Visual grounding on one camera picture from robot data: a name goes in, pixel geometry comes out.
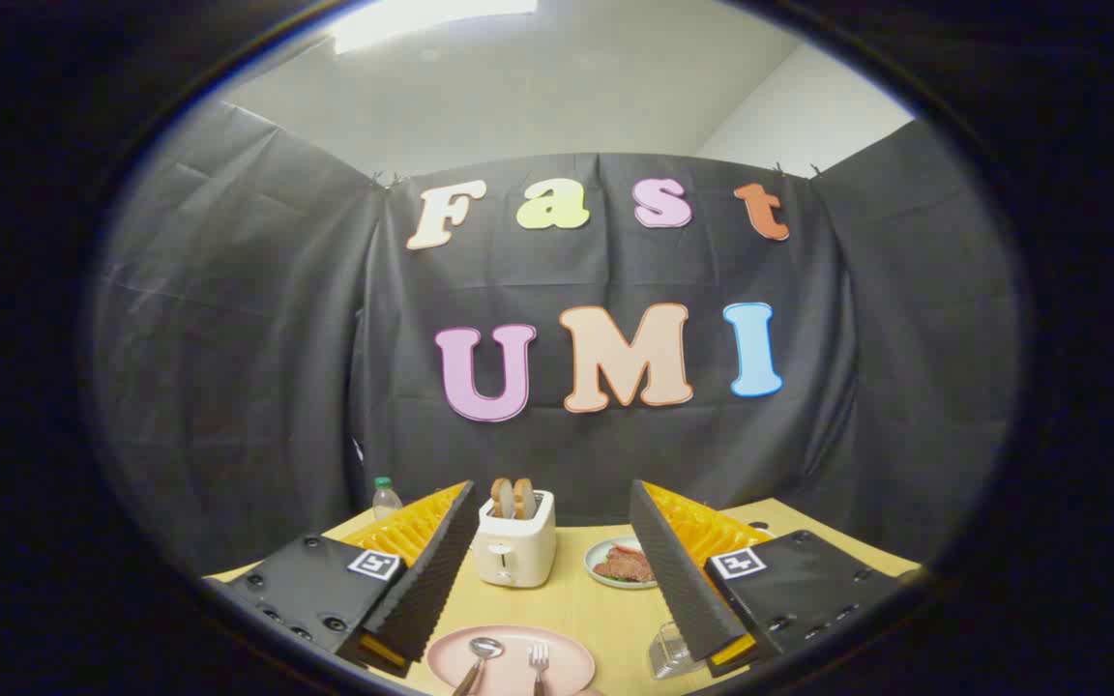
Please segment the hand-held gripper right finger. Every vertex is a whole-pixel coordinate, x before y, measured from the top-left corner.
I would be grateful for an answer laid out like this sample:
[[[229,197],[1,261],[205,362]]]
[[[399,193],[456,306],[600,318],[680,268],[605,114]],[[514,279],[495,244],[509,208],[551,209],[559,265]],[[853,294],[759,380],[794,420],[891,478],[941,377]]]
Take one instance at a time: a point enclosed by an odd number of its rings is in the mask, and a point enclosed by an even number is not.
[[[881,565],[814,526],[780,533],[663,486],[631,486],[631,527],[672,621],[712,677],[786,669],[847,637],[924,581],[920,565]]]

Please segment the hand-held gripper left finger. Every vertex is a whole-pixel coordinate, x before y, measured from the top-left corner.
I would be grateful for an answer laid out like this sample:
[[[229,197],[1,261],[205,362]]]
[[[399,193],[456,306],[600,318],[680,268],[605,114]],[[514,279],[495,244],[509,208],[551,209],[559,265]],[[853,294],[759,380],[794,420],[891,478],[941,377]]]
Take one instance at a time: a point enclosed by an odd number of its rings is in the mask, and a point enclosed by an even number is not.
[[[478,529],[473,488],[447,486],[344,537],[301,535],[229,581],[204,584],[278,637],[405,677]]]

